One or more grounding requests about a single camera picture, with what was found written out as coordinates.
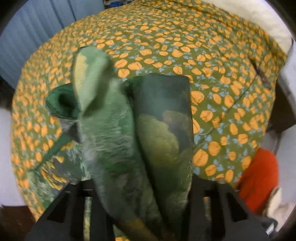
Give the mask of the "cream knit sleeve forearm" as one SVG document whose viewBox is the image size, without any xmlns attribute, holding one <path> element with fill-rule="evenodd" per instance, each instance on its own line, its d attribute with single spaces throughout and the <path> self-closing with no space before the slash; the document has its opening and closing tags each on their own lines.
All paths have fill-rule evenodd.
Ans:
<svg viewBox="0 0 296 241">
<path fill-rule="evenodd" d="M 267 205 L 263 211 L 263 216 L 272 218 L 277 221 L 277 225 L 275 231 L 278 232 L 280 228 L 283 226 L 288 216 L 285 214 L 287 211 L 284 208 L 284 205 L 281 204 L 282 193 L 281 188 L 275 187 L 267 201 Z"/>
</svg>

